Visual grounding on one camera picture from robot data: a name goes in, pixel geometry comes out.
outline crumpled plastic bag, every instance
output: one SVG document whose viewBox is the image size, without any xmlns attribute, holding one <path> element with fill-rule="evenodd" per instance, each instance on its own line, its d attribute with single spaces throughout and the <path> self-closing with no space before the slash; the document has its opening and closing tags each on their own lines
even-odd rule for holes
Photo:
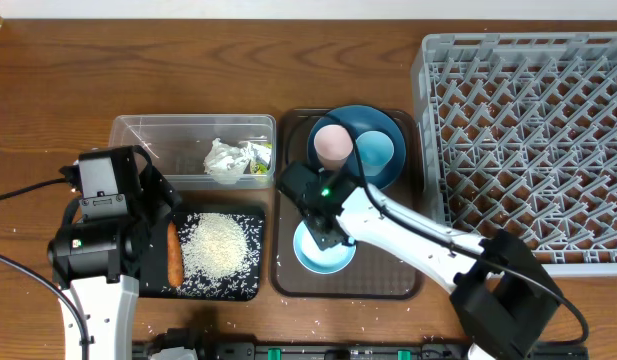
<svg viewBox="0 0 617 360">
<path fill-rule="evenodd" d="M 233 185 L 244 174 L 250 159 L 247 149 L 226 145 L 217 138 L 204 159 L 205 172 L 220 184 Z"/>
</svg>

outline cable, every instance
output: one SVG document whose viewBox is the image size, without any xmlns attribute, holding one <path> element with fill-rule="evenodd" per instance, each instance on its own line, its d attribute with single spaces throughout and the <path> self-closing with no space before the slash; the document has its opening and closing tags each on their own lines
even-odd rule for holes
<svg viewBox="0 0 617 360">
<path fill-rule="evenodd" d="M 359 177 L 362 183 L 362 187 L 364 189 L 364 192 L 366 193 L 366 196 L 368 197 L 368 200 L 370 201 L 370 203 L 377 209 L 377 211 L 379 211 L 379 213 L 385 217 L 387 217 L 388 219 L 390 219 L 391 221 L 393 221 L 394 223 L 396 223 L 397 225 L 403 227 L 404 229 L 407 229 L 408 231 L 411 231 L 421 237 L 423 237 L 424 239 L 427 239 L 439 246 L 445 247 L 447 249 L 449 249 L 451 252 L 456 252 L 458 254 L 464 255 L 466 257 L 469 257 L 475 261 L 481 262 L 482 264 L 488 265 L 494 269 L 497 269 L 499 271 L 503 271 L 506 272 L 512 276 L 517 277 L 518 279 L 521 279 L 523 281 L 525 281 L 528 284 L 531 284 L 533 286 L 536 286 L 537 288 L 541 289 L 542 291 L 544 291 L 546 294 L 550 295 L 550 297 L 552 297 L 555 301 L 557 301 L 560 305 L 564 305 L 574 316 L 575 318 L 577 318 L 577 321 L 579 321 L 579 324 L 581 325 L 581 336 L 577 339 L 574 340 L 567 340 L 567 341 L 551 341 L 551 342 L 542 342 L 542 345 L 550 345 L 550 346 L 576 346 L 576 345 L 581 345 L 584 342 L 586 342 L 586 340 L 588 339 L 588 335 L 590 333 L 590 330 L 588 328 L 588 322 L 586 321 L 586 318 L 584 317 L 584 315 L 581 313 L 581 311 L 579 311 L 579 309 L 577 309 L 577 307 L 571 303 L 568 299 L 566 299 L 565 297 L 555 293 L 554 291 L 552 291 L 551 289 L 549 289 L 548 287 L 546 287 L 545 285 L 539 283 L 538 281 L 522 274 L 519 273 L 509 267 L 503 266 L 503 265 L 499 265 L 497 263 L 494 263 L 492 261 L 486 260 L 484 258 L 482 258 L 480 256 L 480 254 L 474 253 L 468 249 L 465 249 L 461 246 L 457 246 L 452 242 L 446 242 L 442 239 L 437 239 L 431 235 L 428 235 L 426 233 L 424 233 L 423 231 L 420 231 L 419 229 L 416 229 L 412 226 L 410 226 L 410 224 L 402 221 L 401 219 L 399 219 L 398 217 L 392 215 L 390 213 L 390 211 L 386 210 L 385 206 L 380 205 L 377 200 L 375 200 L 375 198 L 372 196 L 372 194 L 370 193 L 370 188 L 368 187 L 368 181 L 366 180 L 366 176 L 364 174 L 364 169 L 363 169 L 363 165 L 361 163 L 361 154 L 359 153 L 359 149 L 357 148 L 357 144 L 355 142 L 355 137 L 353 136 L 353 132 L 352 130 L 348 127 L 347 124 L 345 124 L 343 121 L 341 121 L 341 119 L 335 115 L 332 115 L 330 113 L 326 113 L 324 114 L 325 117 L 328 117 L 332 120 L 334 120 L 335 122 L 337 122 L 339 125 L 341 125 L 344 129 L 346 129 L 346 131 L 348 132 L 348 135 L 350 136 L 350 138 L 352 139 L 352 148 L 353 151 L 355 152 L 355 159 L 357 160 L 357 167 L 359 168 Z"/>
<path fill-rule="evenodd" d="M 2 194 L 0 195 L 0 200 L 5 200 L 17 195 L 21 195 L 21 194 L 25 194 L 29 191 L 33 191 L 33 190 L 37 190 L 39 188 L 42 188 L 44 186 L 48 186 L 48 185 L 53 185 L 53 184 L 61 184 L 61 183 L 65 183 L 67 182 L 65 178 L 59 178 L 59 179 L 54 179 L 54 180 L 48 180 L 48 181 L 44 181 L 44 182 L 40 182 L 39 184 L 35 184 L 35 185 L 31 185 L 28 187 L 25 187 L 23 189 L 19 189 L 19 190 L 15 190 L 6 194 Z"/>
<path fill-rule="evenodd" d="M 88 339 L 88 328 L 86 326 L 86 322 L 84 319 L 79 316 L 79 311 L 75 307 L 75 305 L 64 295 L 61 291 L 59 291 L 53 283 L 43 278 L 43 276 L 36 273 L 34 270 L 27 268 L 24 265 L 19 264 L 14 260 L 10 260 L 9 258 L 0 255 L 0 261 L 6 265 L 10 265 L 15 269 L 23 272 L 24 274 L 30 276 L 31 278 L 37 280 L 41 285 L 50 290 L 53 294 L 55 294 L 59 300 L 61 300 L 64 305 L 70 310 L 70 313 L 75 318 L 77 322 L 77 326 L 79 327 L 79 333 L 81 334 L 81 358 L 82 360 L 88 360 L 88 345 L 90 345 L 90 341 Z"/>
</svg>

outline blue bowl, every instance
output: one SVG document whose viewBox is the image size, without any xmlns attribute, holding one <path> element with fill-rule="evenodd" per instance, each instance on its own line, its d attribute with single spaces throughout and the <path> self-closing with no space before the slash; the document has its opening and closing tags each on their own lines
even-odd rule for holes
<svg viewBox="0 0 617 360">
<path fill-rule="evenodd" d="M 383 112 L 373 107 L 363 105 L 340 107 L 331 110 L 328 114 L 338 117 L 344 124 L 348 125 L 354 133 L 355 139 L 366 131 L 373 130 L 381 131 L 390 137 L 390 140 L 395 146 L 395 153 L 392 159 L 390 159 L 390 162 L 386 164 L 379 174 L 376 176 L 367 176 L 366 180 L 379 189 L 384 189 L 392 185 L 401 174 L 404 164 L 406 163 L 406 142 L 404 141 L 401 130 L 399 130 L 399 127 L 395 124 L 395 121 Z M 317 157 L 317 151 L 315 150 L 315 135 L 322 127 L 333 124 L 336 125 L 338 123 L 331 118 L 322 117 L 310 131 L 307 149 L 308 162 L 315 168 L 322 167 Z M 342 170 L 349 171 L 354 175 L 359 175 L 357 160 L 355 159 L 354 153 L 348 157 Z"/>
<path fill-rule="evenodd" d="M 326 275 L 345 268 L 355 256 L 357 247 L 339 244 L 322 251 L 302 221 L 295 230 L 293 249 L 295 256 L 306 269 Z"/>
</svg>

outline cup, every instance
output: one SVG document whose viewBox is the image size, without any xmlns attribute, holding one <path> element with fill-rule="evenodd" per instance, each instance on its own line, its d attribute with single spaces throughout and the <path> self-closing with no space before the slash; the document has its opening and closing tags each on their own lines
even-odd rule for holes
<svg viewBox="0 0 617 360">
<path fill-rule="evenodd" d="M 324 169 L 339 170 L 352 152 L 352 139 L 341 125 L 326 125 L 315 134 L 315 151 Z"/>
<path fill-rule="evenodd" d="M 366 176 L 378 175 L 395 154 L 392 140 L 381 131 L 366 131 L 356 142 Z"/>
</svg>

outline black tray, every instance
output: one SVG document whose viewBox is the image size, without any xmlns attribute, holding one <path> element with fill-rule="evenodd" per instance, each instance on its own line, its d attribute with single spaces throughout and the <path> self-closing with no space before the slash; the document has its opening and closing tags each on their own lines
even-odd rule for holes
<svg viewBox="0 0 617 360">
<path fill-rule="evenodd" d="M 290 161 L 306 161 L 306 142 L 313 125 L 327 109 L 293 110 L 280 122 L 277 175 L 286 166 L 286 146 Z M 406 164 L 395 183 L 384 193 L 404 206 L 415 208 L 421 198 L 422 167 L 418 130 L 414 120 L 403 111 L 388 110 L 406 142 Z M 290 145 L 291 129 L 295 128 Z M 397 257 L 376 247 L 359 243 L 353 260 L 343 270 L 319 275 L 299 263 L 293 250 L 294 231 L 301 216 L 294 204 L 279 192 L 275 197 L 275 232 L 271 280 L 274 288 L 286 296 L 326 298 L 373 298 L 404 300 L 417 294 L 423 276 Z"/>
<path fill-rule="evenodd" d="M 250 225 L 250 228 L 258 227 L 258 232 L 248 232 L 248 247 L 249 249 L 258 249 L 259 258 L 256 259 L 254 265 L 250 268 L 250 274 L 245 278 L 230 278 L 222 281 L 218 288 L 219 292 L 204 295 L 187 295 L 182 291 L 177 291 L 168 283 L 168 245 L 167 231 L 168 224 L 172 220 L 177 227 L 177 231 L 183 227 L 190 225 L 187 223 L 188 215 L 191 213 L 220 213 L 233 215 L 242 215 L 240 221 L 246 220 L 244 225 Z M 139 296 L 152 298 L 172 298 L 172 299 L 199 299 L 199 300 L 231 300 L 231 301 L 248 301 L 257 295 L 259 292 L 259 276 L 263 251 L 263 233 L 265 225 L 265 215 L 263 209 L 257 206 L 235 206 L 235 205 L 181 205 L 177 207 L 172 214 L 160 221 L 153 228 L 153 236 L 151 239 L 148 251 L 141 259 L 141 275 L 139 280 Z M 238 281 L 241 285 L 235 289 L 229 289 L 230 284 Z M 242 289 L 251 289 L 251 292 L 242 291 Z"/>
</svg>

